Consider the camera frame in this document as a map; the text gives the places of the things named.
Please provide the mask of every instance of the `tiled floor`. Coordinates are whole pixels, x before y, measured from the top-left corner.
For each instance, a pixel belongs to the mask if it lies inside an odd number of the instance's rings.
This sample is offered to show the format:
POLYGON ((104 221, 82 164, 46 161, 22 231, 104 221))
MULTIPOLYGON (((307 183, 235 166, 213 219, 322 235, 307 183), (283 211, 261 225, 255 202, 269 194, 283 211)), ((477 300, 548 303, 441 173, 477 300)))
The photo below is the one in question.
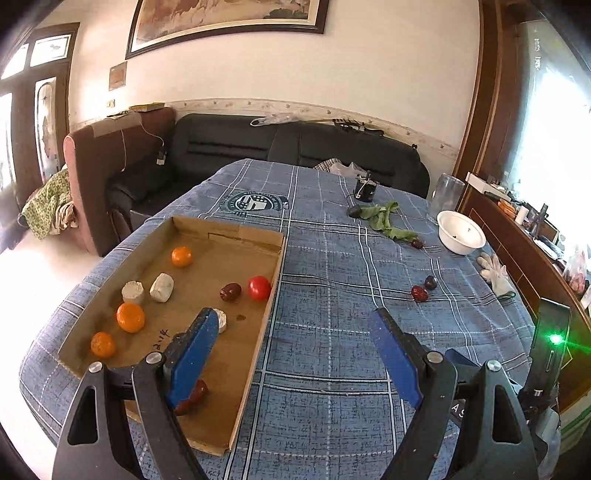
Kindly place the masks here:
POLYGON ((39 241, 31 232, 0 254, 0 422, 41 480, 51 479, 56 449, 22 399, 19 366, 53 310, 99 260, 62 236, 39 241))

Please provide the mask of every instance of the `tablecloth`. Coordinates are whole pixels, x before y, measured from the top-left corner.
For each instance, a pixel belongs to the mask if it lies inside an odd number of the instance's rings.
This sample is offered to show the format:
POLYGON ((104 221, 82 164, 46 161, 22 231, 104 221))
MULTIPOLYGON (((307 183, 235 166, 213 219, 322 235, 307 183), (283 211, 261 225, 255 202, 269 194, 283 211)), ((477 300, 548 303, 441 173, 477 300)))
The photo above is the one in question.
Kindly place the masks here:
MULTIPOLYGON (((374 200, 400 204, 392 224, 418 232, 422 250, 347 217, 354 184, 309 168, 240 160, 147 220, 64 299, 22 362, 22 394, 52 441, 79 384, 57 360, 62 342, 114 269, 171 215, 240 222, 287 239, 235 448, 222 458, 196 453, 212 479, 382 475, 413 410, 368 335, 377 307, 428 347, 456 348, 479 364, 498 359, 523 383, 534 326, 519 297, 499 302, 479 275, 478 252, 463 257, 441 244, 437 226, 425 220, 424 199, 380 186, 374 200), (411 287, 430 274, 439 287, 416 303, 411 287)), ((158 478, 141 426, 132 421, 131 432, 144 475, 158 478)), ((450 423, 432 478, 445 476, 456 439, 450 423)))

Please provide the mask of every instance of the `white glove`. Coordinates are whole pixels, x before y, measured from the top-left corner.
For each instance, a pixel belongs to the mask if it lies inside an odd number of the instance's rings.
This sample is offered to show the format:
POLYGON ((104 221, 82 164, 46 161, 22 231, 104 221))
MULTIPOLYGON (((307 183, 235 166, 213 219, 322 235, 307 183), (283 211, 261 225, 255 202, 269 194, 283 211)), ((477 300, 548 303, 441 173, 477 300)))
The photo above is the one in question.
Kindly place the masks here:
POLYGON ((486 253, 483 253, 476 261, 484 269, 480 272, 480 276, 491 284, 492 291, 498 299, 512 299, 515 297, 515 291, 507 276, 507 267, 501 265, 499 257, 493 255, 491 258, 486 253))

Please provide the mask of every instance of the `bright window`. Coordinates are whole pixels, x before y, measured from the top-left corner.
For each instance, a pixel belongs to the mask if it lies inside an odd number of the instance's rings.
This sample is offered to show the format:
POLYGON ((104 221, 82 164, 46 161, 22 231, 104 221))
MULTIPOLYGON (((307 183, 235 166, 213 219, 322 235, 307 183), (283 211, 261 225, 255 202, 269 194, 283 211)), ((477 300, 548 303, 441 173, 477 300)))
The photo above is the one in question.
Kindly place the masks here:
POLYGON ((71 35, 67 34, 37 40, 31 54, 31 67, 48 61, 65 59, 68 56, 70 37, 71 35))
POLYGON ((591 243, 586 194, 591 177, 591 82, 546 20, 524 24, 527 45, 522 131, 509 185, 566 237, 591 243))
POLYGON ((19 72, 22 72, 25 68, 25 62, 27 61, 27 52, 29 51, 29 44, 25 43, 21 48, 10 59, 4 72, 2 73, 2 80, 11 77, 19 72))
POLYGON ((10 116, 12 94, 0 97, 0 191, 14 182, 14 164, 12 162, 12 140, 10 137, 10 116))

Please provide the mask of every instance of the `green light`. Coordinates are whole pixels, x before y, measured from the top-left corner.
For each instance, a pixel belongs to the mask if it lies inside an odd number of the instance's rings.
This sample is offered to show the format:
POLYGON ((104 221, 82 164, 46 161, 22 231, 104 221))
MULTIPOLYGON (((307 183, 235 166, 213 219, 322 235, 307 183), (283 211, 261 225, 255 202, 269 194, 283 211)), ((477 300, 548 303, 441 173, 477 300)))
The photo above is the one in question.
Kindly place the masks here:
POLYGON ((548 340, 550 340, 550 342, 552 342, 555 345, 560 345, 561 343, 564 343, 563 336, 559 335, 558 333, 554 333, 554 334, 550 335, 548 337, 548 340))

